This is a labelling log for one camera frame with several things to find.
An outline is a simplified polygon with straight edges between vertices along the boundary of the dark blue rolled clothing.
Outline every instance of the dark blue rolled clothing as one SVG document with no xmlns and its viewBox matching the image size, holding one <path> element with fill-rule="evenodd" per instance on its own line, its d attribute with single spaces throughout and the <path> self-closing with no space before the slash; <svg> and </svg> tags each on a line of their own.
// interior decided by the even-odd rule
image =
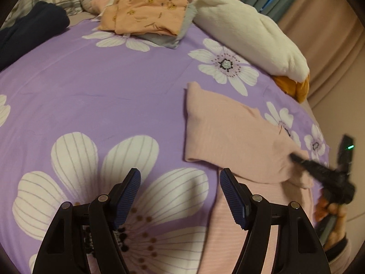
<svg viewBox="0 0 365 274">
<path fill-rule="evenodd" d="M 70 20 L 63 8 L 43 1 L 37 2 L 13 26 L 0 30 L 0 71 L 63 32 L 69 24 Z"/>
</svg>

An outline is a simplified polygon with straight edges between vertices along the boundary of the wall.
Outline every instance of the wall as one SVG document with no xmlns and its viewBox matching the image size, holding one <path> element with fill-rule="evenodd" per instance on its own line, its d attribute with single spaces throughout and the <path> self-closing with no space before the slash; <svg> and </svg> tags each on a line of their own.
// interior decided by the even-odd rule
<svg viewBox="0 0 365 274">
<path fill-rule="evenodd" d="M 355 256 L 365 240 L 365 47 L 337 85 L 313 108 L 327 144 L 330 165 L 335 166 L 342 134 L 355 140 L 352 181 L 357 187 L 348 206 L 347 235 Z"/>
</svg>

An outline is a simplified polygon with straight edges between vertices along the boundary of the folded pink clothing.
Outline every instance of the folded pink clothing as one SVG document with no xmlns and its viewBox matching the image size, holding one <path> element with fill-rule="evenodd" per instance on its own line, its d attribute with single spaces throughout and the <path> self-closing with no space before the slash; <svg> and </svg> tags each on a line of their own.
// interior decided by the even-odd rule
<svg viewBox="0 0 365 274">
<path fill-rule="evenodd" d="M 228 167 L 252 193 L 282 205 L 297 201 L 311 219 L 312 179 L 288 159 L 291 152 L 306 158 L 308 154 L 283 128 L 262 119 L 258 110 L 203 90 L 196 82 L 188 84 L 187 112 L 187 161 Z M 218 187 L 198 274 L 231 274 L 245 238 Z M 276 240 L 277 227 L 272 227 L 262 274 L 271 273 Z"/>
</svg>

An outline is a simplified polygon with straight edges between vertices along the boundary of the screw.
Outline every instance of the screw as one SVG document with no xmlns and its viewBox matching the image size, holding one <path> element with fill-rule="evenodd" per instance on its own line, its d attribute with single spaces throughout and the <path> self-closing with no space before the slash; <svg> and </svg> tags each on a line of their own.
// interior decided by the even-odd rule
<svg viewBox="0 0 365 274">
<path fill-rule="evenodd" d="M 260 195 L 253 195 L 253 196 L 252 196 L 252 199 L 253 199 L 255 202 L 261 202 L 261 201 L 262 201 L 262 196 L 260 196 Z"/>
<path fill-rule="evenodd" d="M 70 206 L 71 206 L 71 203 L 70 203 L 70 202 L 64 202 L 64 203 L 62 203 L 62 205 L 61 205 L 62 209 L 67 209 L 67 208 L 69 208 Z"/>
<path fill-rule="evenodd" d="M 109 197 L 107 196 L 107 195 L 101 195 L 101 196 L 99 196 L 98 197 L 98 201 L 99 202 L 105 202 L 105 201 L 107 201 L 109 199 Z"/>
<path fill-rule="evenodd" d="M 297 202 L 291 202 L 290 206 L 292 206 L 294 209 L 298 209 L 300 207 L 299 203 Z"/>
</svg>

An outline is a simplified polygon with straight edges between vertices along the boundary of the beige curtain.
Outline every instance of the beige curtain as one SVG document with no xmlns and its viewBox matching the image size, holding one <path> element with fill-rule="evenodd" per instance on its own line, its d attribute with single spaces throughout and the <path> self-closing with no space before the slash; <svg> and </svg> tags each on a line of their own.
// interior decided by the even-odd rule
<svg viewBox="0 0 365 274">
<path fill-rule="evenodd" d="M 365 30 L 346 0 L 296 0 L 279 22 L 307 59 L 311 107 L 335 86 L 365 44 Z"/>
<path fill-rule="evenodd" d="M 365 45 L 365 30 L 346 0 L 295 0 L 279 22 L 311 70 L 313 108 L 335 86 Z"/>
</svg>

